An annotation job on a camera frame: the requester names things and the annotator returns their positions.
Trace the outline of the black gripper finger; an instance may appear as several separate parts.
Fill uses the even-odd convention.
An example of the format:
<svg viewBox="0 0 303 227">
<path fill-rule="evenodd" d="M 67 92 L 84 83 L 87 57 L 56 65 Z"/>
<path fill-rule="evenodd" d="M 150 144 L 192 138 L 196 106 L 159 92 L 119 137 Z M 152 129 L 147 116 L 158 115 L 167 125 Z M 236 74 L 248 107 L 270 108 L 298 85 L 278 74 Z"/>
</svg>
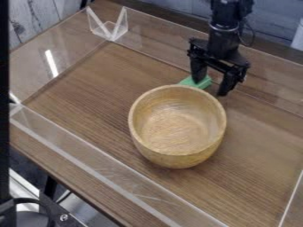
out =
<svg viewBox="0 0 303 227">
<path fill-rule="evenodd" d="M 195 83 L 199 83 L 207 74 L 207 64 L 199 58 L 191 58 L 191 73 Z"/>
<path fill-rule="evenodd" d="M 228 92 L 235 88 L 236 84 L 242 82 L 243 76 L 242 71 L 236 68 L 231 69 L 224 73 L 224 78 L 219 86 L 218 95 L 224 97 Z"/>
</svg>

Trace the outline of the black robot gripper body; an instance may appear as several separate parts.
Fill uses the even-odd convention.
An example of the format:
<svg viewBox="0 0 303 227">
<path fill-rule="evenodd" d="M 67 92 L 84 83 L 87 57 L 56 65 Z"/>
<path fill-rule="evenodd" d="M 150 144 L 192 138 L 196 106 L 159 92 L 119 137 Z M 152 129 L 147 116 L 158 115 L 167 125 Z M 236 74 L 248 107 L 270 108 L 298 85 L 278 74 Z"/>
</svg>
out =
<svg viewBox="0 0 303 227">
<path fill-rule="evenodd" d="M 236 68 L 242 71 L 244 78 L 250 62 L 239 52 L 243 24 L 238 23 L 236 27 L 231 29 L 222 28 L 215 24 L 210 24 L 210 27 L 207 40 L 198 37 L 190 39 L 190 49 L 187 51 L 190 65 L 191 58 L 199 58 L 204 61 L 207 67 L 218 70 L 222 74 Z"/>
</svg>

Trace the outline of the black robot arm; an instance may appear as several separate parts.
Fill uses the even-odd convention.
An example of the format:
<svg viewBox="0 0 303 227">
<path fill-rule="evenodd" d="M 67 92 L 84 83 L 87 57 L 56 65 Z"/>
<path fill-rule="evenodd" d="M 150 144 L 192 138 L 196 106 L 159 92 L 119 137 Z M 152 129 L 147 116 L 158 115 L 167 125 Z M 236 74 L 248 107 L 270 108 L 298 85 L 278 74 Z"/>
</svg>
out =
<svg viewBox="0 0 303 227">
<path fill-rule="evenodd" d="M 192 37 L 187 56 L 191 61 L 191 77 L 199 83 L 211 67 L 223 74 L 216 94 L 226 96 L 246 79 L 251 67 L 239 52 L 246 16 L 252 12 L 254 0 L 211 0 L 212 17 L 208 23 L 208 40 Z"/>
</svg>

